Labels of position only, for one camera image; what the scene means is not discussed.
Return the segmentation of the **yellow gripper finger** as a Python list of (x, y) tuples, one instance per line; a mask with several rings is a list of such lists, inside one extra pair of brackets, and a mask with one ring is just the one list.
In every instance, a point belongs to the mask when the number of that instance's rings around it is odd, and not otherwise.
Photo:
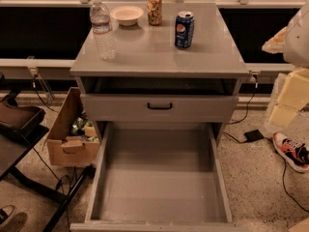
[(266, 41), (262, 46), (262, 51), (276, 54), (282, 53), (285, 47), (285, 36), (286, 36), (287, 28), (282, 28), (279, 32), (277, 32), (272, 38)]
[(309, 70), (296, 69), (286, 76), (269, 122), (275, 127), (285, 128), (308, 103)]

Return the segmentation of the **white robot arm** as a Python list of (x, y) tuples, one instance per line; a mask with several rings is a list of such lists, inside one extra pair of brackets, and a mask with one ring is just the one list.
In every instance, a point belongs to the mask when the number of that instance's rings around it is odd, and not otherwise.
[(295, 69), (278, 77), (279, 95), (268, 109), (266, 127), (270, 131), (286, 128), (297, 113), (309, 103), (309, 4), (306, 3), (288, 25), (264, 43), (262, 51), (282, 53), (286, 62)]

